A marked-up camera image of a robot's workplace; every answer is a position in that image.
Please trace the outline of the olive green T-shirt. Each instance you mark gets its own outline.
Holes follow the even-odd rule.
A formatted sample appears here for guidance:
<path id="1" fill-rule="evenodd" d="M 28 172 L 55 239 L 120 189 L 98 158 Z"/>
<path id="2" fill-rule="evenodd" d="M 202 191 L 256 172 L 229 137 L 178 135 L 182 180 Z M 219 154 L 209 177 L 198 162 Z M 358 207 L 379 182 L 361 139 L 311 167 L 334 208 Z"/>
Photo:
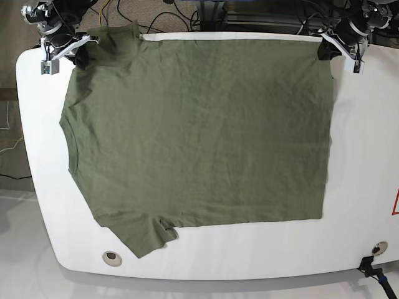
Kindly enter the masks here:
<path id="1" fill-rule="evenodd" d="M 69 172 L 136 257 L 179 227 L 322 217 L 334 83 L 318 43 L 89 33 L 60 117 Z"/>

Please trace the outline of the red triangle sticker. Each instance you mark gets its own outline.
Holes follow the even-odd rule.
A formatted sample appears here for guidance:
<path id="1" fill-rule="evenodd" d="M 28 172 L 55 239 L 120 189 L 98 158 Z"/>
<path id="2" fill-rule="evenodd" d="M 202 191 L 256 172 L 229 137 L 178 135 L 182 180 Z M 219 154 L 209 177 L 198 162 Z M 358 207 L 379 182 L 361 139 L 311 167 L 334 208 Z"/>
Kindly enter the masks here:
<path id="1" fill-rule="evenodd" d="M 395 202 L 393 205 L 393 210 L 392 210 L 392 215 L 399 215 L 399 203 L 398 203 L 398 199 L 399 199 L 399 190 L 397 192 L 396 198 L 395 198 Z"/>

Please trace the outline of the aluminium frame stand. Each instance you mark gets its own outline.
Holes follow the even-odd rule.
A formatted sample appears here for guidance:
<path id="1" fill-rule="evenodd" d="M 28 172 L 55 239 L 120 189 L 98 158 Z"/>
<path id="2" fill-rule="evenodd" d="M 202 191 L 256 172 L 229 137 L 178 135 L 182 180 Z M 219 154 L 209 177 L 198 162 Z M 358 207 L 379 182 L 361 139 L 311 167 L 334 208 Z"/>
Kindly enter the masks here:
<path id="1" fill-rule="evenodd" d="M 195 1 L 201 31 L 293 34 L 300 22 L 290 1 Z"/>

